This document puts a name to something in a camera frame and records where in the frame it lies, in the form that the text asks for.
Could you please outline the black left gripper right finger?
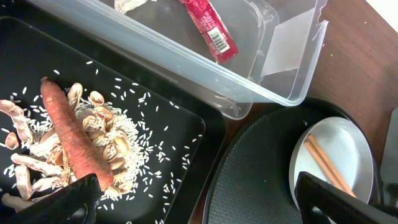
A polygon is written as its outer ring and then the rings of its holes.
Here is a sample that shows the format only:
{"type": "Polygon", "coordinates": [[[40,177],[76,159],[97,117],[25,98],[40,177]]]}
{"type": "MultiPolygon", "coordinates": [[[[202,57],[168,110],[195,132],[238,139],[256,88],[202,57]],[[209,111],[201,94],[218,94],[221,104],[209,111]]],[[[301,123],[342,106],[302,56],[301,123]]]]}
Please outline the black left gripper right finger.
{"type": "Polygon", "coordinates": [[[316,207],[335,223],[397,223],[397,211],[368,205],[308,172],[300,172],[295,196],[303,223],[321,223],[316,207]]]}

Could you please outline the red snack wrapper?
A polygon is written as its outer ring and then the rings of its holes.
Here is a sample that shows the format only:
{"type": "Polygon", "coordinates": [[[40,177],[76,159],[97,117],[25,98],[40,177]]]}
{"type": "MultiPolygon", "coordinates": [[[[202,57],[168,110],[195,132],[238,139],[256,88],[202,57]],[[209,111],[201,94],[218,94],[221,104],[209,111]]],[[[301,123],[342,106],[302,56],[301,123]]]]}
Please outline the red snack wrapper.
{"type": "Polygon", "coordinates": [[[180,0],[217,63],[232,59],[239,50],[209,0],[180,0]]]}

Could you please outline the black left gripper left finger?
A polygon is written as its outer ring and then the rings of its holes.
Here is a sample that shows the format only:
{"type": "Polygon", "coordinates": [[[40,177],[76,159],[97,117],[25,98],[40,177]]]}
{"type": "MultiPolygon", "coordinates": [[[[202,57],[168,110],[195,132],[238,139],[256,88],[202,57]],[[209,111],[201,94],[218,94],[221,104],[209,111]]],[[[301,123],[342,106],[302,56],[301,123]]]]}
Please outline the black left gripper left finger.
{"type": "Polygon", "coordinates": [[[96,174],[88,174],[1,223],[95,223],[100,197],[96,174]]]}

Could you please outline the white tissue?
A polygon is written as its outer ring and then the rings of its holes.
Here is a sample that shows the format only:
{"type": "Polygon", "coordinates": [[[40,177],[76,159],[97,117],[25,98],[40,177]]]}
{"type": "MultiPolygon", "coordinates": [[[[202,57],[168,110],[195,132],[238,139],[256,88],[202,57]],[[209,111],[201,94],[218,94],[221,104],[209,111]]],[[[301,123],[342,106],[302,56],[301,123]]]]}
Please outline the white tissue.
{"type": "Polygon", "coordinates": [[[147,0],[115,0],[114,9],[122,14],[126,14],[128,11],[135,9],[146,2],[147,0]]]}

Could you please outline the orange carrot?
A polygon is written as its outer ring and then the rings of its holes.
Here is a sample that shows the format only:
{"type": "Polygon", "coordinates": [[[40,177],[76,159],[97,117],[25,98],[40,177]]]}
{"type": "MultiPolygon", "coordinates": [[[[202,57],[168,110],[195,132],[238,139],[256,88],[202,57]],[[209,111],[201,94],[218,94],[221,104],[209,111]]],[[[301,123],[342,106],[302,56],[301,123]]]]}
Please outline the orange carrot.
{"type": "Polygon", "coordinates": [[[100,189],[113,184],[113,172],[76,118],[63,90],[47,77],[41,79],[43,104],[63,146],[68,163],[77,179],[96,174],[100,189]]]}

